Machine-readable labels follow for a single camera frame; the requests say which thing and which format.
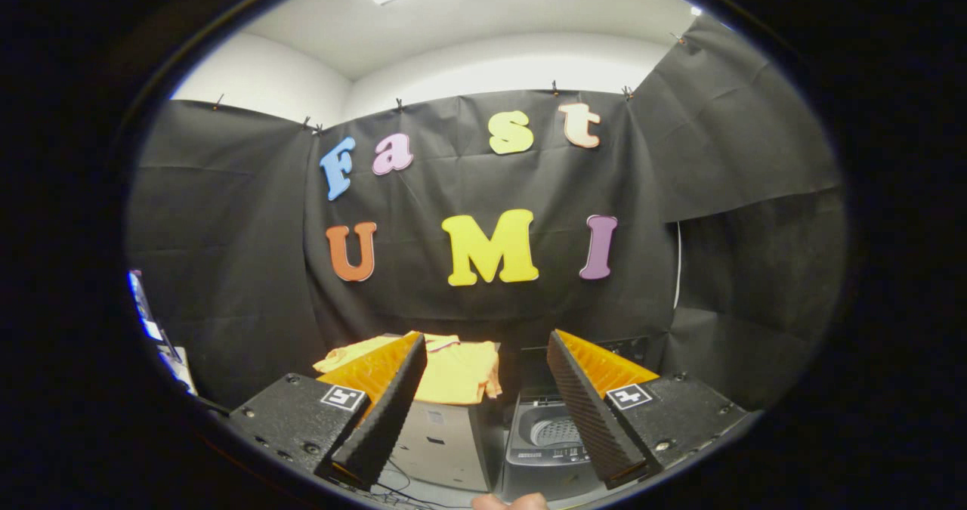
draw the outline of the white cable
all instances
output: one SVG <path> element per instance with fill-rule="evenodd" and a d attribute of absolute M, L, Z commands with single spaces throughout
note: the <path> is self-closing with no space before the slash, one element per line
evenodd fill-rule
<path fill-rule="evenodd" d="M 675 303 L 672 310 L 678 307 L 678 291 L 681 289 L 681 224 L 675 221 L 675 227 L 678 228 L 678 276 L 675 278 Z"/>

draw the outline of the foam letter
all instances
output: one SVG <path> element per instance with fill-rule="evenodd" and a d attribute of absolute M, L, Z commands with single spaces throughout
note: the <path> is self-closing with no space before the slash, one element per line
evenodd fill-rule
<path fill-rule="evenodd" d="M 530 122 L 523 111 L 495 113 L 487 123 L 487 130 L 493 134 L 490 149 L 497 155 L 527 151 L 534 145 L 534 132 L 527 127 Z"/>
<path fill-rule="evenodd" d="M 346 282 L 362 282 L 372 276 L 373 269 L 376 267 L 372 253 L 372 234 L 376 232 L 376 223 L 365 221 L 357 224 L 353 230 L 360 238 L 360 265 L 349 264 L 349 257 L 346 255 L 346 236 L 349 236 L 349 227 L 326 229 L 326 238 L 329 238 L 329 257 L 332 259 L 332 269 L 336 276 Z"/>
<path fill-rule="evenodd" d="M 413 162 L 410 152 L 410 136 L 406 134 L 390 134 L 376 144 L 376 160 L 372 162 L 372 173 L 377 176 L 390 173 L 391 170 L 402 170 Z"/>
<path fill-rule="evenodd" d="M 493 238 L 480 230 L 470 216 L 445 218 L 441 227 L 450 234 L 453 251 L 453 273 L 446 279 L 451 286 L 473 286 L 477 275 L 470 270 L 473 260 L 481 278 L 493 282 L 500 259 L 504 269 L 500 271 L 502 282 L 529 282 L 538 279 L 538 269 L 531 263 L 531 242 L 527 229 L 534 221 L 530 210 L 508 210 L 500 216 Z"/>
<path fill-rule="evenodd" d="M 588 104 L 564 104 L 558 109 L 564 112 L 564 135 L 571 143 L 578 147 L 598 147 L 601 139 L 588 134 L 588 124 L 601 124 L 601 115 L 591 113 Z"/>
<path fill-rule="evenodd" d="M 329 151 L 322 159 L 319 159 L 319 166 L 326 172 L 326 181 L 329 182 L 329 200 L 335 200 L 339 194 L 343 194 L 349 189 L 349 178 L 343 174 L 348 174 L 353 169 L 353 160 L 349 157 L 349 151 L 356 147 L 356 141 L 352 136 L 346 136 Z"/>
<path fill-rule="evenodd" d="M 591 245 L 588 246 L 588 262 L 578 272 L 578 276 L 585 280 L 600 280 L 611 274 L 607 266 L 608 252 L 611 250 L 611 234 L 618 227 L 617 218 L 609 216 L 591 216 L 588 218 L 588 228 L 591 229 Z"/>

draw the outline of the white box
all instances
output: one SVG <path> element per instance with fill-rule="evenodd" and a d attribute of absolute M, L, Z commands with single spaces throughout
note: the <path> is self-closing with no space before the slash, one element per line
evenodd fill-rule
<path fill-rule="evenodd" d="M 499 407 L 488 397 L 472 406 L 414 400 L 391 459 L 411 478 L 490 493 L 505 442 Z"/>

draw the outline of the washing machine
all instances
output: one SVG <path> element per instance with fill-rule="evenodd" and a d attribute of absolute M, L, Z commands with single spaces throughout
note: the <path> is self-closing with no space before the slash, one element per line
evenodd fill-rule
<path fill-rule="evenodd" d="M 502 499 L 535 492 L 566 499 L 601 485 L 560 397 L 521 392 L 505 451 Z"/>

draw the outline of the white wall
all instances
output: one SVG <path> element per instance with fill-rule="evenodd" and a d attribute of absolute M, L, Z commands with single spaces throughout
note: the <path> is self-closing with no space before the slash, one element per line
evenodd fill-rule
<path fill-rule="evenodd" d="M 286 45 L 240 32 L 184 80 L 172 100 L 214 101 L 324 128 L 404 104 L 518 89 L 620 93 L 671 48 L 595 34 L 526 34 L 431 51 L 350 82 Z"/>
<path fill-rule="evenodd" d="M 324 128 L 338 124 L 350 82 L 311 56 L 240 32 L 201 62 L 172 100 L 206 100 L 245 107 Z"/>
<path fill-rule="evenodd" d="M 595 34 L 527 34 L 484 39 L 415 56 L 357 80 L 342 120 L 457 94 L 515 89 L 620 93 L 655 68 L 674 43 Z"/>

